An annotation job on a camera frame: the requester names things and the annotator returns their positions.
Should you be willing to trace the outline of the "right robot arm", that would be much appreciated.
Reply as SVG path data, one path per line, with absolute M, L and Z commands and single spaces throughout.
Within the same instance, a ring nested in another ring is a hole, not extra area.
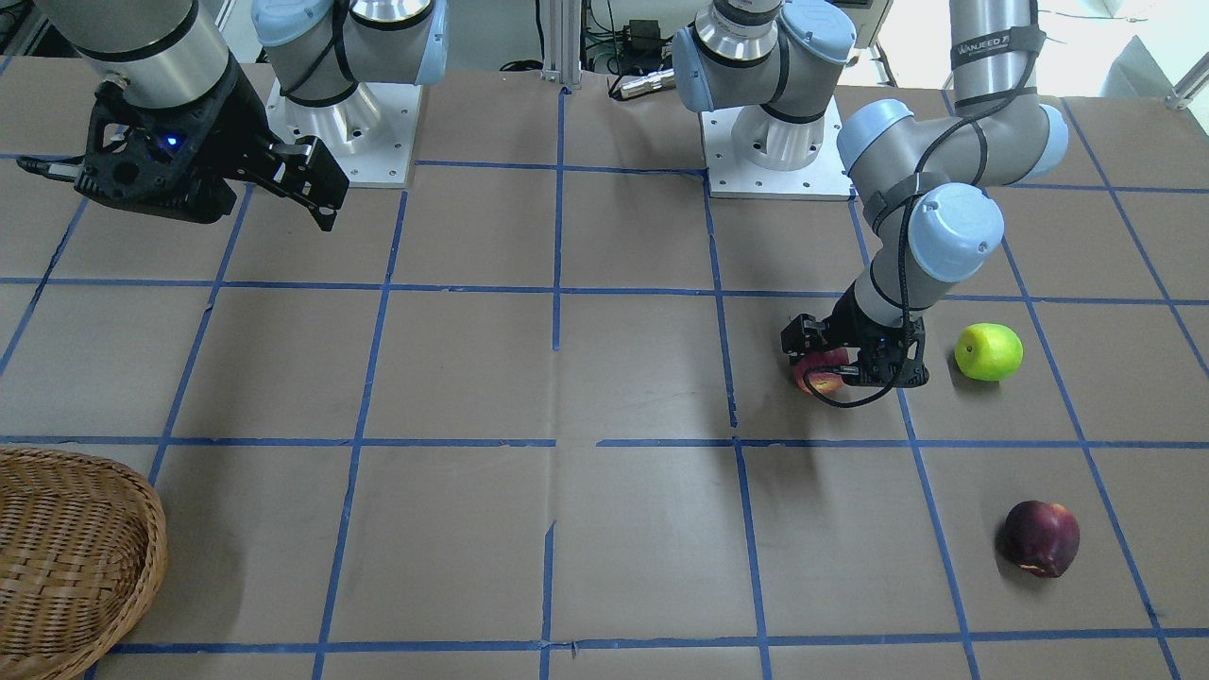
M 199 1 L 44 1 L 94 67 L 86 145 L 73 159 L 22 156 L 112 208 L 212 224 L 231 181 L 293 198 L 324 231 L 349 194 L 345 159 L 391 143 L 375 86 L 433 85 L 449 64 L 444 1 L 255 1 L 258 42 L 278 85 L 271 113 Z

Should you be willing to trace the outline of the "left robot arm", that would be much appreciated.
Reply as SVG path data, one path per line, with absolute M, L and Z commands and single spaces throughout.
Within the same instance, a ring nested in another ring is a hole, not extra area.
M 1046 41 L 1037 2 L 953 1 L 949 12 L 951 115 L 920 120 L 883 99 L 838 129 L 843 171 L 883 246 L 828 318 L 799 315 L 781 332 L 806 392 L 827 380 L 877 396 L 927 384 L 925 310 L 1003 237 L 984 188 L 1045 175 L 1065 155 L 1068 123 L 1032 82 Z M 688 111 L 739 109 L 744 160 L 797 169 L 812 160 L 856 38 L 829 1 L 713 1 L 673 35 L 673 82 Z

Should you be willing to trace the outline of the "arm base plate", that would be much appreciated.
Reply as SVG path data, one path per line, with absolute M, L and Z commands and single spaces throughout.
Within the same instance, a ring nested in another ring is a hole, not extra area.
M 412 167 L 422 86 L 360 83 L 349 99 L 308 108 L 268 91 L 267 119 L 284 139 L 316 136 L 325 143 L 353 188 L 405 189 Z
M 699 113 L 708 194 L 716 198 L 811 198 L 846 201 L 852 181 L 837 138 L 835 99 L 825 116 L 789 123 L 759 105 Z

